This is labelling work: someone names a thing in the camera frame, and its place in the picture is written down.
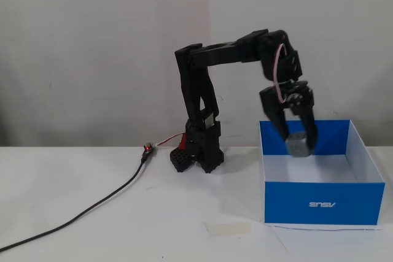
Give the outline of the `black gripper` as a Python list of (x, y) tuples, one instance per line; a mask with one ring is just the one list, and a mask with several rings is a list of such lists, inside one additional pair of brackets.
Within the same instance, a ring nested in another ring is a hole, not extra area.
[(312, 89), (307, 81), (284, 82), (279, 84), (278, 88), (281, 91), (281, 99), (275, 87), (268, 87), (259, 93), (265, 115), (276, 128), (284, 144), (289, 137), (284, 110), (290, 109), (295, 116), (299, 116), (305, 128), (305, 147), (302, 155), (312, 155), (318, 138), (313, 114)]

